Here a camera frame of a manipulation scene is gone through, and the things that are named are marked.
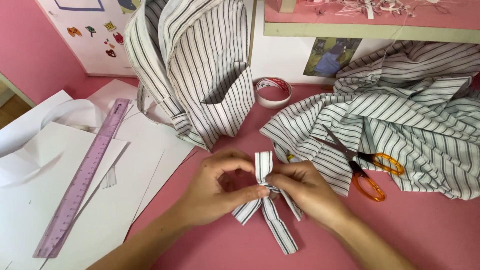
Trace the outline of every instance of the wooden floor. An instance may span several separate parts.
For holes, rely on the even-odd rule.
[[[8,125],[13,120],[19,118],[31,108],[32,107],[30,107],[18,95],[11,97],[3,106],[0,107],[0,129]]]

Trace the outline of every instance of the scissors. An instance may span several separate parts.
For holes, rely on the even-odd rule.
[[[352,182],[357,187],[357,189],[362,194],[364,194],[366,197],[368,197],[368,198],[370,198],[374,201],[381,202],[381,201],[385,200],[385,194],[383,193],[383,191],[380,190],[380,188],[377,186],[377,184],[367,175],[367,173],[360,167],[360,165],[353,160],[353,158],[355,156],[358,156],[359,158],[365,160],[366,162],[369,162],[369,163],[371,163],[371,164],[373,164],[377,167],[380,167],[380,168],[384,169],[385,171],[393,173],[395,175],[402,175],[405,172],[404,169],[403,169],[403,166],[400,165],[400,163],[398,163],[398,161],[396,161],[394,158],[392,158],[389,155],[384,154],[384,153],[366,154],[366,153],[363,153],[363,152],[352,151],[352,150],[348,149],[347,147],[345,147],[345,145],[343,145],[342,142],[340,142],[340,140],[337,137],[335,137],[335,135],[333,135],[333,133],[330,130],[328,130],[328,128],[325,125],[322,124],[322,126],[327,131],[328,135],[330,135],[330,137],[332,137],[332,139],[333,139],[333,141],[335,141],[335,143],[327,142],[327,141],[319,139],[319,138],[315,138],[315,139],[319,142],[322,142],[322,143],[324,143],[324,144],[342,152],[347,157],[348,164],[350,165],[350,167],[352,168],[352,171],[353,171]],[[375,159],[376,157],[383,158],[383,159],[386,159],[387,161],[391,162],[392,164],[395,165],[396,170],[379,163]],[[374,189],[374,191],[377,193],[378,196],[372,196],[369,193],[367,193],[361,187],[361,185],[359,184],[359,181],[358,181],[359,177],[363,177],[365,180],[367,180],[368,183],[372,186],[372,188]]]

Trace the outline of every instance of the orange scissor handle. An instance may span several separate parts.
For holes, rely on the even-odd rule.
[[[372,180],[367,175],[367,173],[360,167],[360,165],[358,163],[356,163],[355,161],[349,161],[348,163],[350,164],[350,167],[352,168],[352,171],[353,171],[352,182],[357,187],[357,189],[360,191],[360,193],[362,193],[363,195],[365,195],[367,198],[369,198],[371,200],[374,200],[374,201],[377,201],[377,202],[384,201],[385,200],[385,193],[383,193],[383,191],[379,188],[377,183],[375,183],[375,181]],[[372,189],[377,194],[376,197],[370,195],[368,192],[366,192],[363,189],[363,187],[359,183],[359,177],[363,177],[365,180],[367,180],[367,182],[370,184],[370,186],[372,186]]]
[[[396,161],[394,158],[392,158],[389,155],[384,154],[384,153],[365,154],[365,153],[362,153],[362,152],[358,152],[358,157],[367,161],[367,162],[372,163],[373,165],[375,165],[377,167],[380,167],[380,168],[384,169],[385,171],[387,171],[389,173],[393,173],[393,174],[396,174],[396,175],[402,175],[405,172],[405,170],[403,169],[403,166],[398,161]],[[395,167],[396,167],[396,170],[381,164],[380,162],[377,161],[376,157],[386,159],[390,163],[394,164]]]

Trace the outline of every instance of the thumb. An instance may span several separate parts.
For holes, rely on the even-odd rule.
[[[265,178],[267,182],[279,189],[285,190],[288,194],[295,194],[297,190],[302,188],[302,184],[291,179],[288,176],[278,173],[271,173]]]
[[[251,185],[233,192],[222,194],[228,202],[229,208],[233,210],[235,207],[248,203],[256,199],[268,196],[270,190],[262,185]]]

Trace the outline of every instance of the drawing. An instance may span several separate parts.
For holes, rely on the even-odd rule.
[[[117,30],[117,27],[113,25],[112,21],[109,21],[108,23],[104,24],[109,32]]]
[[[119,2],[121,11],[125,13],[133,13],[139,6],[140,0],[117,0]]]
[[[72,27],[72,28],[68,27],[67,31],[68,31],[68,34],[72,37],[74,37],[75,35],[78,35],[79,37],[82,36],[82,33],[80,33],[80,31],[78,31],[78,29],[75,27]]]
[[[95,32],[95,29],[94,29],[93,27],[91,27],[91,26],[87,26],[87,27],[85,27],[85,28],[87,28],[87,30],[90,32],[90,35],[91,35],[92,37],[93,37],[93,33],[96,33],[96,32]]]
[[[117,57],[117,55],[115,54],[115,52],[112,49],[106,50],[105,52],[108,54],[108,56]]]
[[[303,75],[335,78],[348,65],[361,38],[317,37]]]
[[[117,35],[113,34],[113,37],[119,44],[123,45],[123,36],[119,32],[117,32]]]
[[[100,0],[54,0],[58,8],[70,11],[100,11],[104,12],[102,2]]]

